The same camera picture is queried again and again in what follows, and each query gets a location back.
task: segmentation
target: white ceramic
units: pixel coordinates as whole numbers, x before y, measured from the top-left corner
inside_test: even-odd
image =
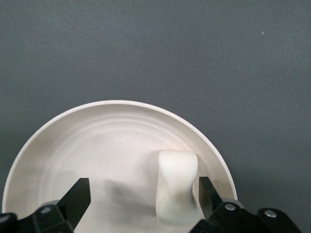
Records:
[[[109,100],[66,111],[27,141],[6,181],[2,211],[26,217],[89,177],[91,204],[75,232],[187,233],[191,227],[156,219],[161,150],[196,153],[197,177],[209,176],[222,197],[237,198],[224,160],[194,126],[149,104]],[[198,179],[194,195],[198,201]]]
[[[162,150],[158,168],[157,220],[168,226],[194,226],[201,219],[192,193],[198,157],[187,150]]]

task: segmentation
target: screw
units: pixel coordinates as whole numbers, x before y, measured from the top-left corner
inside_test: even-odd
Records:
[[[6,220],[9,219],[9,217],[10,217],[9,215],[5,215],[5,216],[0,217],[0,223],[5,222]]]
[[[235,206],[232,205],[232,204],[226,204],[226,205],[225,205],[225,208],[226,208],[227,210],[230,210],[230,211],[235,210]]]
[[[266,210],[264,214],[267,215],[268,217],[277,217],[276,213],[273,212],[272,210]]]
[[[48,213],[49,211],[51,210],[51,207],[45,207],[45,208],[43,208],[40,212],[42,213],[42,214],[46,214],[46,213]]]

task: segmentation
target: white bowl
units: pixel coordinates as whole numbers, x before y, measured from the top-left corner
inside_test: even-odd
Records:
[[[195,152],[197,177],[209,176],[221,197],[237,198],[223,158],[194,126],[149,104],[109,100],[70,109],[27,141],[7,178],[2,211],[26,217],[88,177],[91,204],[75,232],[187,233],[191,226],[156,219],[161,150]],[[198,202],[198,179],[194,196]]]

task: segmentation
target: gray table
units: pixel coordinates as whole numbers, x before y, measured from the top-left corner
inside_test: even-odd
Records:
[[[278,208],[310,232],[310,3],[147,2],[0,2],[0,193],[48,120],[136,100],[203,132],[248,210]]]

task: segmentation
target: metal screw head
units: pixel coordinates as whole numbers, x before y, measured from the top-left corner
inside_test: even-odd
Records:
[[[276,213],[273,212],[272,210],[266,210],[264,214],[267,215],[268,217],[277,217]]]
[[[225,205],[225,208],[227,209],[227,210],[230,210],[230,211],[233,211],[233,210],[235,210],[235,206],[234,205],[232,205],[232,204],[226,204]]]
[[[48,213],[50,210],[51,210],[51,207],[47,206],[47,207],[43,208],[40,212],[41,212],[42,214],[46,214],[46,213]]]
[[[9,219],[9,217],[10,217],[9,215],[5,215],[5,216],[0,217],[0,223],[5,222],[6,220]]]

